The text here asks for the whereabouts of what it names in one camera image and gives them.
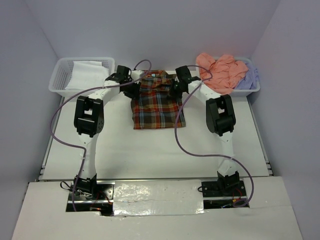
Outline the plaid flannel long sleeve shirt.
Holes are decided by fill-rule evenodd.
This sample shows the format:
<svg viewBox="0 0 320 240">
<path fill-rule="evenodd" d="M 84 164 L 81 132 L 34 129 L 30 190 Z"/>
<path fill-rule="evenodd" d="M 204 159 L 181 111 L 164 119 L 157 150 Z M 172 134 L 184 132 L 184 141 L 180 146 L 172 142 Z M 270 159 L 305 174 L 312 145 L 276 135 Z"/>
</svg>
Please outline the plaid flannel long sleeve shirt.
<svg viewBox="0 0 320 240">
<path fill-rule="evenodd" d="M 152 70 L 140 81 L 139 98 L 130 103 L 134 130 L 156 130 L 167 128 L 184 128 L 186 120 L 181 113 L 180 98 L 168 98 L 168 93 L 175 74 L 165 70 Z"/>
</svg>

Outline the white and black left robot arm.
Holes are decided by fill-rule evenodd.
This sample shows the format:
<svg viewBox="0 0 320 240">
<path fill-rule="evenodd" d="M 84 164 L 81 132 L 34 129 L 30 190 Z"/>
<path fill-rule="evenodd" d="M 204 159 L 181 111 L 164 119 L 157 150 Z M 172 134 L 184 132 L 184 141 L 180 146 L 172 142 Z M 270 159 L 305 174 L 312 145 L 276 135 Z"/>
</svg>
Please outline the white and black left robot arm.
<svg viewBox="0 0 320 240">
<path fill-rule="evenodd" d="M 137 98 L 140 79 L 145 73 L 119 65 L 116 72 L 105 79 L 102 88 L 88 96 L 80 95 L 76 100 L 73 123 L 85 152 L 73 188 L 86 199 L 93 199 L 98 194 L 95 159 L 98 136 L 105 124 L 104 107 L 121 92 L 132 99 Z"/>
</svg>

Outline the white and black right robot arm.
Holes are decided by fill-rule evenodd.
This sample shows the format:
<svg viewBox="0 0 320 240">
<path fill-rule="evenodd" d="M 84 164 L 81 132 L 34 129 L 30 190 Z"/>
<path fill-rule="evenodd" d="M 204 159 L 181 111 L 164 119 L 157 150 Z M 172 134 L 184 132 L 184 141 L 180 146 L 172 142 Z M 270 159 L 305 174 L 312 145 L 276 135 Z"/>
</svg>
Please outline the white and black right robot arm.
<svg viewBox="0 0 320 240">
<path fill-rule="evenodd" d="M 236 162 L 233 160 L 233 132 L 236 117 L 230 95 L 222 95 L 209 88 L 198 76 L 192 76 L 188 66 L 175 69 L 176 79 L 171 84 L 168 96 L 181 99 L 183 93 L 196 97 L 205 106 L 205 122 L 208 130 L 220 142 L 221 153 L 218 157 L 217 180 L 205 183 L 203 193 L 219 192 L 228 196 L 240 183 Z"/>
</svg>

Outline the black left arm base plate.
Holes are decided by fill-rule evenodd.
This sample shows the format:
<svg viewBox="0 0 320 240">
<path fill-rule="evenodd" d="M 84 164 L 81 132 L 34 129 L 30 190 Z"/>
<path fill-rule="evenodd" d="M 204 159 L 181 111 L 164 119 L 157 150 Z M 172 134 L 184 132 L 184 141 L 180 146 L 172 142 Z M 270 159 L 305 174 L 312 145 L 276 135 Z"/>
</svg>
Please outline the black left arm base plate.
<svg viewBox="0 0 320 240">
<path fill-rule="evenodd" d="M 97 212 L 102 216 L 113 216 L 114 182 L 98 181 L 93 194 L 76 190 L 74 197 L 72 197 L 71 182 L 61 181 L 59 185 L 69 192 L 65 209 L 67 213 L 74 212 L 75 205 L 77 212 Z"/>
</svg>

